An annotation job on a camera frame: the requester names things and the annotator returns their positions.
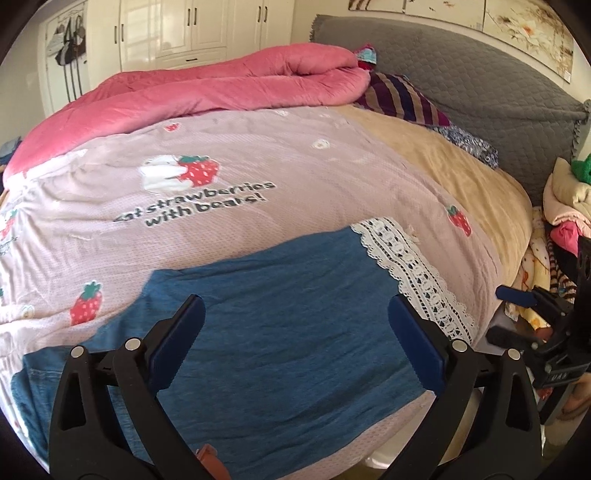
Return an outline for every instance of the white lace trim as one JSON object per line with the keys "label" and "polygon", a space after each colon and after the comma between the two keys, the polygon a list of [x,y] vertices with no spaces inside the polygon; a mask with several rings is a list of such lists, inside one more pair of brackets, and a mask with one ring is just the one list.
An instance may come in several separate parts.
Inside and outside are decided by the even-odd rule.
{"label": "white lace trim", "polygon": [[400,282],[400,293],[423,319],[437,323],[448,338],[472,344],[476,334],[474,318],[395,220],[373,218],[354,223],[351,228],[361,235],[368,255]]}

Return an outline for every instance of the blue clamp pad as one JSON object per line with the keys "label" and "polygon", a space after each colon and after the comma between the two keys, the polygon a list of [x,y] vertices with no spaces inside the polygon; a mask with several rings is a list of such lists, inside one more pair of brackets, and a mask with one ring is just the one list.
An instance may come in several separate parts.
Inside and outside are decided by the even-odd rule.
{"label": "blue clamp pad", "polygon": [[423,320],[408,300],[400,295],[390,300],[388,320],[423,387],[440,396],[446,386],[446,358],[442,357],[420,325],[428,320]]}
{"label": "blue clamp pad", "polygon": [[531,309],[538,304],[538,301],[535,299],[532,292],[516,290],[514,288],[505,287],[504,285],[497,287],[496,298],[519,305],[525,309]]}
{"label": "blue clamp pad", "polygon": [[205,324],[205,304],[192,295],[171,319],[172,326],[152,353],[148,365],[148,388],[154,395],[170,387],[197,335]]}

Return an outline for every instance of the pink comforter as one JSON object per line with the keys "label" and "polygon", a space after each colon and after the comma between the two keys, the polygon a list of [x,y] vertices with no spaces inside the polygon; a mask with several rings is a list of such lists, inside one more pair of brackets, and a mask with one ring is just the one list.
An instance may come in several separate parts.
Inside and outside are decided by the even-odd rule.
{"label": "pink comforter", "polygon": [[343,105],[369,83],[344,48],[296,44],[186,70],[117,74],[29,133],[7,179],[98,137],[130,133],[168,118],[215,109]]}

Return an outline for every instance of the quilted headboard cover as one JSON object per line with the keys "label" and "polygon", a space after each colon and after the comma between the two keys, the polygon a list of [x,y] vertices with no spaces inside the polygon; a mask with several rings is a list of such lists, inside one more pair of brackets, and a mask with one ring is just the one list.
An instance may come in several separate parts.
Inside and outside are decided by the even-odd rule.
{"label": "quilted headboard cover", "polygon": [[588,132],[581,103],[509,54],[461,34],[404,21],[319,15],[310,40],[355,50],[371,43],[378,70],[406,75],[458,126],[499,150],[503,170],[534,205],[557,157],[571,160]]}

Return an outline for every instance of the wardrobe door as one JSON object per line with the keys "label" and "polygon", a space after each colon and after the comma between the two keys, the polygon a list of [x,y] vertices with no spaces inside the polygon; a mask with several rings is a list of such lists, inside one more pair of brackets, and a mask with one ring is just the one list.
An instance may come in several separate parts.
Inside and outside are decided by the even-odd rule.
{"label": "wardrobe door", "polygon": [[193,50],[227,45],[229,0],[193,0]]}
{"label": "wardrobe door", "polygon": [[289,45],[295,0],[265,0],[262,14],[261,48]]}
{"label": "wardrobe door", "polygon": [[44,112],[55,113],[91,90],[86,1],[59,11],[40,25],[39,80]]}
{"label": "wardrobe door", "polygon": [[228,58],[237,59],[261,48],[263,0],[232,0],[228,21]]}
{"label": "wardrobe door", "polygon": [[121,71],[119,6],[120,0],[88,0],[86,50],[92,89]]}
{"label": "wardrobe door", "polygon": [[191,50],[193,0],[153,0],[156,58]]}
{"label": "wardrobe door", "polygon": [[124,72],[150,70],[150,0],[121,0],[119,49]]}

